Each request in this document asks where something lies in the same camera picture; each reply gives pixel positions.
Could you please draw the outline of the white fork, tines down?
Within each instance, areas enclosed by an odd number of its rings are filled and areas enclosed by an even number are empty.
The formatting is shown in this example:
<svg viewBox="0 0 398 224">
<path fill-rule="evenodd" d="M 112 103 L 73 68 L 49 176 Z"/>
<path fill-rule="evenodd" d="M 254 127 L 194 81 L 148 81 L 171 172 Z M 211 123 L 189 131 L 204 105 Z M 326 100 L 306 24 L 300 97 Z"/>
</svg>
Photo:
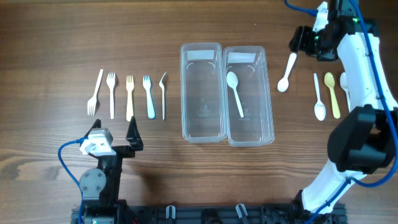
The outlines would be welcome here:
<svg viewBox="0 0 398 224">
<path fill-rule="evenodd" d="M 87 102 L 88 116 L 94 116 L 96 113 L 96 107 L 97 107 L 97 102 L 98 102 L 98 92 L 100 90 L 102 77 L 103 77 L 103 69 L 101 69 L 99 71 L 93 96 Z"/>
</svg>

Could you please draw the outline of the white plastic fork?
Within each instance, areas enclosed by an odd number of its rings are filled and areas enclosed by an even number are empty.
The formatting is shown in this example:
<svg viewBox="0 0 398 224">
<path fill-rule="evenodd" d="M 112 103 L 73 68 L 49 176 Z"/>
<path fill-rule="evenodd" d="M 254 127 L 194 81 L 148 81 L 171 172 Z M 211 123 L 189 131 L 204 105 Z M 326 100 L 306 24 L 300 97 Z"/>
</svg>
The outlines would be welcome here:
<svg viewBox="0 0 398 224">
<path fill-rule="evenodd" d="M 109 87 L 109 112 L 110 112 L 110 118 L 114 119 L 114 89 L 116 86 L 116 73 L 115 72 L 109 72 L 107 79 L 106 79 L 106 84 Z"/>
</svg>

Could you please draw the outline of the clear plastic container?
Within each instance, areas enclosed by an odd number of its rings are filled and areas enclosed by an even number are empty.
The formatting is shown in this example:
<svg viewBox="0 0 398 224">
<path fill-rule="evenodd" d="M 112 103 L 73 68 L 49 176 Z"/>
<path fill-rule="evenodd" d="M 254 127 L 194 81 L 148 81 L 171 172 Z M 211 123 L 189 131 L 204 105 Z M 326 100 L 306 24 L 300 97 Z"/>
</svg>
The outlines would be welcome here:
<svg viewBox="0 0 398 224">
<path fill-rule="evenodd" d="M 182 135 L 190 143 L 220 142 L 228 135 L 223 72 L 219 43 L 181 46 Z"/>
<path fill-rule="evenodd" d="M 229 145 L 271 144 L 275 135 L 265 49 L 261 46 L 227 47 L 223 56 L 224 74 L 233 72 L 238 79 L 237 92 L 226 87 Z"/>
</svg>

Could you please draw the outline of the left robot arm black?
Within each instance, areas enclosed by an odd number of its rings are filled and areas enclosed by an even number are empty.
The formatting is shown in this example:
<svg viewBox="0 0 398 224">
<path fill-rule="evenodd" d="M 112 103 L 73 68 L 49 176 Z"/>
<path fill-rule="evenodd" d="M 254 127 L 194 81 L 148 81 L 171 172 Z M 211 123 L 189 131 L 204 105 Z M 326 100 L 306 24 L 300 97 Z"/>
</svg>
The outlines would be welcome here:
<svg viewBox="0 0 398 224">
<path fill-rule="evenodd" d="M 80 141 L 82 154 L 97 159 L 98 165 L 84 172 L 78 181 L 82 200 L 77 223 L 139 223 L 127 202 L 119 199 L 123 159 L 135 157 L 144 146 L 135 117 L 130 118 L 128 144 L 112 146 L 112 141 L 109 129 L 103 128 L 99 119 Z"/>
</svg>

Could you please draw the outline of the left clear plastic container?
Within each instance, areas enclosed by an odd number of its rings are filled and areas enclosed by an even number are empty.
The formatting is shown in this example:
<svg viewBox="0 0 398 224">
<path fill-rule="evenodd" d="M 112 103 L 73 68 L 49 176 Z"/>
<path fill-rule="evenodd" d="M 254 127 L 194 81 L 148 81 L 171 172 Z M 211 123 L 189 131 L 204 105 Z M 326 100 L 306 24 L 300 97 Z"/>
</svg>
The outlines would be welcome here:
<svg viewBox="0 0 398 224">
<path fill-rule="evenodd" d="M 182 135 L 190 143 L 220 142 L 228 135 L 223 72 L 219 43 L 181 46 Z"/>
</svg>

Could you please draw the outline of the yellow plastic spoon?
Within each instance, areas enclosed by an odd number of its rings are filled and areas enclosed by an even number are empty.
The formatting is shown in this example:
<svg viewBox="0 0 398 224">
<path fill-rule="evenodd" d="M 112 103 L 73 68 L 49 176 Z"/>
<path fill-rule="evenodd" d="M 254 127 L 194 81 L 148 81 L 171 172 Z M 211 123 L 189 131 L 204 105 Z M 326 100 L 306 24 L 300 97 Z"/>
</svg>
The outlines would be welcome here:
<svg viewBox="0 0 398 224">
<path fill-rule="evenodd" d="M 340 109 L 339 109 L 338 102 L 337 102 L 336 95 L 335 95 L 335 90 L 334 90 L 335 79 L 334 79 L 334 76 L 332 73 L 327 72 L 325 74 L 324 83 L 329 88 L 329 91 L 330 91 L 333 117 L 336 119 L 339 119 L 341 117 L 341 113 L 340 113 Z"/>
</svg>

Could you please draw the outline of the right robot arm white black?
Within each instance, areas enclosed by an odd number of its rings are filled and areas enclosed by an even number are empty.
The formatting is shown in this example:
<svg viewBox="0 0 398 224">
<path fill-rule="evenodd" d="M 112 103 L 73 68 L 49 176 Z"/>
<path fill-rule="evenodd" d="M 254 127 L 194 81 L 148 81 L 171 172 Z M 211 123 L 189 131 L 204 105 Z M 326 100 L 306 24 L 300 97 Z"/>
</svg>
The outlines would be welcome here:
<svg viewBox="0 0 398 224">
<path fill-rule="evenodd" d="M 295 198 L 296 217 L 307 222 L 331 213 L 334 204 L 354 184 L 377 169 L 397 170 L 397 102 L 392 96 L 379 55 L 379 29 L 365 19 L 357 1 L 330 1 L 308 11 L 313 27 L 300 26 L 289 47 L 320 62 L 340 60 L 348 84 L 349 114 L 331 132 L 328 160 L 315 178 Z"/>
</svg>

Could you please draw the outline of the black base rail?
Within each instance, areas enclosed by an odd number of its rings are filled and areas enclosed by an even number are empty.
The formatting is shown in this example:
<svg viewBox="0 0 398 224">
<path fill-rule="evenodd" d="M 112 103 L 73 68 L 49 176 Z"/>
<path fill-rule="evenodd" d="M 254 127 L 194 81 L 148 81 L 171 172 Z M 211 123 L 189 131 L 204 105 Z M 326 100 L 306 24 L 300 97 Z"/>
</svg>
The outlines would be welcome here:
<svg viewBox="0 0 398 224">
<path fill-rule="evenodd" d="M 79 212 L 74 209 L 71 215 L 72 223 L 347 223 L 346 208 L 343 204 L 335 205 L 330 213 L 315 215 L 310 212 L 299 214 L 289 204 L 265 204 L 245 206 L 239 204 L 227 207 L 129 207 L 84 209 Z"/>
</svg>

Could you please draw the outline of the white wide-handled spoon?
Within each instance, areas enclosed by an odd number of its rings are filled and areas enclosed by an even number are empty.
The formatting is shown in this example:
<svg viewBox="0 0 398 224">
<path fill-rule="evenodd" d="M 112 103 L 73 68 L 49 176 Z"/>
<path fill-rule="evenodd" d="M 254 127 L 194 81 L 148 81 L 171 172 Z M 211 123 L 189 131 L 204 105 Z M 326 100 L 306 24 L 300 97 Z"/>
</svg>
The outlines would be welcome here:
<svg viewBox="0 0 398 224">
<path fill-rule="evenodd" d="M 279 80 L 277 84 L 277 89 L 279 92 L 285 92 L 288 87 L 289 87 L 289 75 L 293 69 L 293 66 L 295 64 L 295 61 L 297 59 L 297 54 L 295 52 L 292 52 L 289 55 L 288 61 L 287 61 L 287 66 L 285 69 L 284 76 Z"/>
</svg>

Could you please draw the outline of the right clear plastic container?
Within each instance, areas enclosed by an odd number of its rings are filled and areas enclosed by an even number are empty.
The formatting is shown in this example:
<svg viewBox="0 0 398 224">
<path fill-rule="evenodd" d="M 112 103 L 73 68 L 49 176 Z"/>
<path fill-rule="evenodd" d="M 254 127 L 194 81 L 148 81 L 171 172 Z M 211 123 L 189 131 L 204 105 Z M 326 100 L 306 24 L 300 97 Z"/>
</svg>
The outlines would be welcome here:
<svg viewBox="0 0 398 224">
<path fill-rule="evenodd" d="M 224 74 L 233 72 L 238 79 L 237 92 L 226 87 L 229 145 L 271 144 L 275 135 L 265 49 L 261 46 L 227 47 L 223 56 Z"/>
</svg>

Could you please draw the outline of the white slim-handled spoon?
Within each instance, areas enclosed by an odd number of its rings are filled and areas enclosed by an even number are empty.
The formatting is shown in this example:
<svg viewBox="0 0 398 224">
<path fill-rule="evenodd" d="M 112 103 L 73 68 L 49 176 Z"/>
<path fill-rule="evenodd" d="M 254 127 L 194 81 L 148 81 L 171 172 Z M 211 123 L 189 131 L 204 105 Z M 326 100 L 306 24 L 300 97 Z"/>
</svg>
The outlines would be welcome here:
<svg viewBox="0 0 398 224">
<path fill-rule="evenodd" d="M 313 74 L 313 80 L 314 80 L 314 85 L 315 85 L 315 93 L 317 96 L 317 102 L 315 103 L 315 106 L 314 106 L 314 113 L 315 113 L 316 118 L 319 121 L 323 121 L 326 117 L 326 108 L 325 108 L 325 105 L 321 101 L 320 86 L 319 86 L 318 77 L 317 77 L 316 73 Z"/>
</svg>

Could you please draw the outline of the light blue spork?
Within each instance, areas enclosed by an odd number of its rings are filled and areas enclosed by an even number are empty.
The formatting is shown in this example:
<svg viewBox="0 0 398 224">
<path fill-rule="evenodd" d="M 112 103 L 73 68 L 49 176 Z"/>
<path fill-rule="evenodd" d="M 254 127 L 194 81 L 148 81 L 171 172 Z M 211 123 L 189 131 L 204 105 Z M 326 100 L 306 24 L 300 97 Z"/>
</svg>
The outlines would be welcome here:
<svg viewBox="0 0 398 224">
<path fill-rule="evenodd" d="M 147 115 L 149 119 L 155 118 L 155 109 L 151 95 L 151 80 L 150 76 L 145 75 L 143 76 L 143 87 L 146 90 L 146 98 L 147 98 Z"/>
</svg>

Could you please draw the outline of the yellow plastic fork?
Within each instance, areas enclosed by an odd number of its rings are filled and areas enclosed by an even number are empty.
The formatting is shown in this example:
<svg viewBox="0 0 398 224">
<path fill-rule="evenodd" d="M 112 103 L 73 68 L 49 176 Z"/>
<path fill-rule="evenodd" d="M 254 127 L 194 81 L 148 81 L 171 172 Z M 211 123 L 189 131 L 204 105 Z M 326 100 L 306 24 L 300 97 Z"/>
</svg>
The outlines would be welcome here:
<svg viewBox="0 0 398 224">
<path fill-rule="evenodd" d="M 134 116 L 133 107 L 133 90 L 134 90 L 134 78 L 131 75 L 126 77 L 126 90 L 127 90 L 127 105 L 126 105 L 126 120 L 130 121 Z"/>
</svg>

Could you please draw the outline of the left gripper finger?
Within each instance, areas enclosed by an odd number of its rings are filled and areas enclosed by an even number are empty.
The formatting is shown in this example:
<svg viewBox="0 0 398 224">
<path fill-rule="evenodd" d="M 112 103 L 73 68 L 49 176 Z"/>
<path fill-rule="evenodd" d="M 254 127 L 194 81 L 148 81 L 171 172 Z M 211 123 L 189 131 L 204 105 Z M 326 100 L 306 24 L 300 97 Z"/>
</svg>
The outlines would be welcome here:
<svg viewBox="0 0 398 224">
<path fill-rule="evenodd" d="M 84 135 L 85 138 L 88 137 L 89 133 L 95 129 L 95 128 L 100 128 L 101 127 L 101 120 L 96 119 L 95 122 L 93 123 L 92 127 L 88 130 L 88 132 Z"/>
<path fill-rule="evenodd" d="M 142 139 L 138 132 L 136 119 L 133 116 L 131 117 L 131 120 L 129 122 L 126 140 L 130 143 L 131 146 L 142 146 Z"/>
</svg>

